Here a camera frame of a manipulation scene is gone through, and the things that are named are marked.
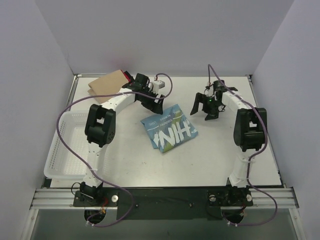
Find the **light blue t shirt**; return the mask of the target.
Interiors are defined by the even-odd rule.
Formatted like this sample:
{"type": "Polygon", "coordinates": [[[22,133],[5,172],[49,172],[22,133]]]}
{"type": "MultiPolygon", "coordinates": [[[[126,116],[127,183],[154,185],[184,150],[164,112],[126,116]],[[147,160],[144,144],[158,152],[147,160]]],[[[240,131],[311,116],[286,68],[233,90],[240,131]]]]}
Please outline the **light blue t shirt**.
{"type": "Polygon", "coordinates": [[[198,135],[197,129],[175,104],[166,108],[162,115],[154,114],[140,121],[151,141],[152,147],[166,153],[198,135]]]}

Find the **white perforated plastic basket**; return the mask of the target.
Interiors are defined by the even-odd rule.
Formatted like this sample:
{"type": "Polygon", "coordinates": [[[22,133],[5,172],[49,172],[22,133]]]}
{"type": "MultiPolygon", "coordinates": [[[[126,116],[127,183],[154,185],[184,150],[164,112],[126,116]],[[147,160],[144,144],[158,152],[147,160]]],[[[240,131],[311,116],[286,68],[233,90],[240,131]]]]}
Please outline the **white perforated plastic basket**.
{"type": "MultiPolygon", "coordinates": [[[[84,160],[88,159],[89,147],[85,126],[88,112],[67,111],[59,121],[59,132],[65,143],[84,160]]],[[[87,166],[71,153],[55,132],[47,155],[44,175],[51,179],[82,180],[87,166]]]]}

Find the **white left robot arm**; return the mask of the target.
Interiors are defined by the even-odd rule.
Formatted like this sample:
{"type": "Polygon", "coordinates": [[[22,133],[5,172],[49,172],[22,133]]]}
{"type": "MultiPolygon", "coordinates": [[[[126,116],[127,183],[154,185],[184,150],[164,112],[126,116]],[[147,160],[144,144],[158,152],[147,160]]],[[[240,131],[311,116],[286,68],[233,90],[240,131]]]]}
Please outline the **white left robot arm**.
{"type": "Polygon", "coordinates": [[[150,80],[141,73],[136,77],[128,72],[124,74],[129,77],[129,82],[122,86],[118,95],[100,105],[91,105],[88,112],[84,133],[88,141],[86,163],[89,167],[79,193],[91,206],[98,206],[104,198],[103,181],[97,175],[103,169],[107,147],[116,135],[117,114],[136,101],[155,114],[163,114],[164,95],[159,95],[159,90],[165,87],[165,83],[157,76],[150,80]]]}

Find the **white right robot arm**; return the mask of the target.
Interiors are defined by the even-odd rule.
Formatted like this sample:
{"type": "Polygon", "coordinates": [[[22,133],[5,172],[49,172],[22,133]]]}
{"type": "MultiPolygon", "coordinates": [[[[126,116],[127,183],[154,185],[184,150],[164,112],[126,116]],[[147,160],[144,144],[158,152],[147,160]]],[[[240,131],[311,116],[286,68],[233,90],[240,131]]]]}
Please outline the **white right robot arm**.
{"type": "Polygon", "coordinates": [[[237,146],[236,160],[228,183],[232,186],[223,192],[223,199],[229,205],[241,199],[238,189],[245,189],[249,184],[251,164],[255,156],[263,152],[268,144],[267,110],[253,106],[242,98],[236,87],[228,87],[224,80],[216,80],[207,89],[213,88],[213,95],[196,93],[190,114],[199,111],[206,113],[205,120],[218,119],[219,113],[229,108],[235,114],[233,141],[237,146]]]}

